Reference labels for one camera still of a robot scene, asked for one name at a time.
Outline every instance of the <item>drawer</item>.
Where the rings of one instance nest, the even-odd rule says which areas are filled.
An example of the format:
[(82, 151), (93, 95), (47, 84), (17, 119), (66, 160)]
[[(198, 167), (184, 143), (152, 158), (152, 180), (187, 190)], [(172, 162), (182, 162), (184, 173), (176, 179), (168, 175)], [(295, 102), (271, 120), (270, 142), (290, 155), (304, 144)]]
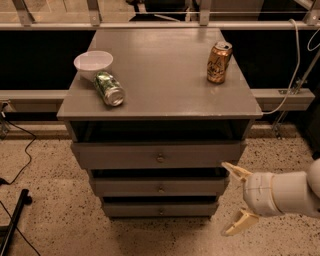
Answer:
[(103, 200), (102, 208), (109, 217), (212, 216), (218, 207), (215, 197), (194, 198), (124, 198)]
[(240, 141), (207, 144), (73, 143), (71, 149), (82, 169), (214, 167), (238, 161)]
[(220, 196), (228, 179), (90, 179), (96, 196)]

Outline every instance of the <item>gray drawer cabinet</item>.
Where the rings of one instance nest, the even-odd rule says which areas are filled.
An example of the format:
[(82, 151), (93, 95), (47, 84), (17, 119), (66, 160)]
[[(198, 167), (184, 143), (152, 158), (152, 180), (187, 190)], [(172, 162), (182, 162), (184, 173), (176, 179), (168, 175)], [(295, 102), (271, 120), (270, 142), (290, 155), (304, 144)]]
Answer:
[(221, 162), (239, 161), (262, 116), (234, 58), (224, 84), (207, 81), (218, 40), (214, 28), (97, 30), (89, 50), (111, 52), (126, 99), (106, 106), (77, 74), (58, 118), (107, 216), (215, 213), (229, 182)]

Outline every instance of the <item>aluminum can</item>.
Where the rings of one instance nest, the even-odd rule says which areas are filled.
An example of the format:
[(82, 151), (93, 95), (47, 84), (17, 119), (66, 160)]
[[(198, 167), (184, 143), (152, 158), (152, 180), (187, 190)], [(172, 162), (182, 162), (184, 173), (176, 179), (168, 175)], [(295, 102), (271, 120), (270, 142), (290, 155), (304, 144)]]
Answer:
[(207, 78), (209, 81), (222, 84), (226, 79), (226, 70), (232, 56), (232, 45), (225, 41), (218, 41), (212, 47), (208, 65)]
[(98, 72), (93, 80), (93, 84), (107, 105), (118, 106), (124, 101), (124, 89), (109, 73), (105, 71)]

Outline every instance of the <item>crushed can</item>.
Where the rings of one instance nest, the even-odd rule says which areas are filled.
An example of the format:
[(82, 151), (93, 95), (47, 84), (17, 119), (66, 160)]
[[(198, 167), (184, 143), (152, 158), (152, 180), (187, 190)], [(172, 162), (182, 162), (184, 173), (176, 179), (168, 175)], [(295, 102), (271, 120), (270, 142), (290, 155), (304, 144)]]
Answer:
[(125, 91), (120, 83), (109, 73), (100, 71), (96, 74), (93, 84), (105, 104), (118, 106), (125, 98)]

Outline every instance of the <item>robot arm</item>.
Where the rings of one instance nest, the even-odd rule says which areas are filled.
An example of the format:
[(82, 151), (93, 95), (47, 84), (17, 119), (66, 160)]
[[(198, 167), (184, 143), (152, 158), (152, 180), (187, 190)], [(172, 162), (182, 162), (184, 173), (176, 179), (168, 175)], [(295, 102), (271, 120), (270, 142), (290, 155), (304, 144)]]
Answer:
[(251, 173), (227, 162), (222, 166), (243, 183), (243, 199), (251, 210), (240, 210), (238, 220), (226, 229), (225, 235), (249, 228), (259, 217), (297, 213), (320, 218), (320, 159), (307, 172), (285, 174)]

